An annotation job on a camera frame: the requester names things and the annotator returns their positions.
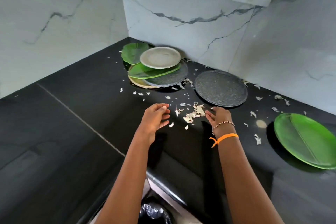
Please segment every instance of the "bracelet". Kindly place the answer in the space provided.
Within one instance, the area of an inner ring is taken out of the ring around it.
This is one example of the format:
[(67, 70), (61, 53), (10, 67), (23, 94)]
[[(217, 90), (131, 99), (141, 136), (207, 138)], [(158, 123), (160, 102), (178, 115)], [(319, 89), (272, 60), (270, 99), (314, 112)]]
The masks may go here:
[(230, 133), (230, 134), (223, 135), (223, 136), (221, 136), (220, 138), (218, 138), (218, 140), (216, 140), (216, 139), (213, 138), (213, 137), (210, 137), (209, 139), (213, 139), (213, 140), (215, 141), (215, 143), (213, 144), (212, 148), (215, 147), (215, 145), (218, 145), (218, 144), (219, 144), (222, 140), (224, 140), (225, 138), (232, 137), (232, 136), (238, 137), (238, 135), (235, 134), (235, 133)]
[(221, 125), (221, 124), (223, 124), (223, 123), (230, 123), (231, 125), (233, 125), (233, 127), (235, 126), (235, 125), (233, 124), (233, 122), (230, 122), (230, 121), (222, 121), (222, 122), (218, 123), (215, 127), (212, 128), (212, 131), (211, 131), (211, 132), (212, 132), (213, 135), (215, 135), (215, 134), (213, 133), (214, 128), (218, 127), (219, 125)]

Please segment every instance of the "marble wall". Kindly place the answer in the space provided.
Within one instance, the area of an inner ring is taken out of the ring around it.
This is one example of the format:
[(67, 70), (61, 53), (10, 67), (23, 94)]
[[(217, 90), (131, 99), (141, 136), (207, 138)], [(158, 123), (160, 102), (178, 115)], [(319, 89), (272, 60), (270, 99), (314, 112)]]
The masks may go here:
[(254, 11), (232, 0), (124, 0), (129, 35), (228, 70)]
[(0, 0), (0, 97), (127, 36), (122, 0)]
[(336, 114), (335, 0), (272, 0), (253, 16), (229, 72)]

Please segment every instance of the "green leaf plate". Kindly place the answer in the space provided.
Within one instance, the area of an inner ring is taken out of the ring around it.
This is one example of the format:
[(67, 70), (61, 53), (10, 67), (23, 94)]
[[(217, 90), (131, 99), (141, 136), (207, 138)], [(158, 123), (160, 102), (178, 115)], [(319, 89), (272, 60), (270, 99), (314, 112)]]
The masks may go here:
[(283, 113), (274, 121), (280, 143), (301, 161), (322, 169), (336, 169), (336, 137), (322, 124), (297, 113)]
[(165, 74), (172, 73), (176, 71), (177, 69), (180, 69), (180, 63), (178, 63), (177, 65), (173, 67), (164, 68), (164, 69), (150, 68), (150, 67), (146, 67), (145, 65), (139, 63), (139, 64), (132, 66), (128, 70), (128, 75), (133, 78), (148, 79), (148, 78), (159, 77)]
[(126, 44), (123, 48), (121, 57), (125, 62), (135, 65), (140, 63), (141, 54), (148, 49), (149, 46), (146, 43)]

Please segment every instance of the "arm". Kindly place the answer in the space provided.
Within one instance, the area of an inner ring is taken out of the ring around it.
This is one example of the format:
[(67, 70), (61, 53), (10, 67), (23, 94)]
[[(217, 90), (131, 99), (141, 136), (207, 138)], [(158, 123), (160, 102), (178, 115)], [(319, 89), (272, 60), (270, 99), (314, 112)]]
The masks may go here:
[[(206, 111), (212, 127), (221, 121), (231, 121), (231, 114), (221, 107), (214, 107), (216, 115)], [(235, 128), (224, 123), (214, 128), (218, 139), (222, 135), (235, 133)], [(280, 215), (260, 184), (250, 166), (238, 137), (228, 137), (218, 145), (226, 195), (233, 223), (283, 224)]]
[(97, 218), (96, 224), (136, 224), (144, 189), (149, 146), (155, 132), (169, 121), (169, 104), (154, 104), (145, 110), (127, 151), (123, 166)]

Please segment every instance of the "person's right arm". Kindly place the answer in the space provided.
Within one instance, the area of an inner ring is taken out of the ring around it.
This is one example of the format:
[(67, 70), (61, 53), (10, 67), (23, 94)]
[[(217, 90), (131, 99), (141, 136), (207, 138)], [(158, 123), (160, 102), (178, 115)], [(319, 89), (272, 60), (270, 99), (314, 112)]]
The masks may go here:
[[(230, 121), (231, 113), (214, 107), (216, 115), (206, 111), (206, 117), (214, 128), (222, 121)], [(224, 123), (214, 128), (216, 138), (235, 133), (233, 125)], [(222, 140), (218, 147), (226, 195), (234, 224), (283, 224), (280, 215), (254, 174), (238, 137)]]

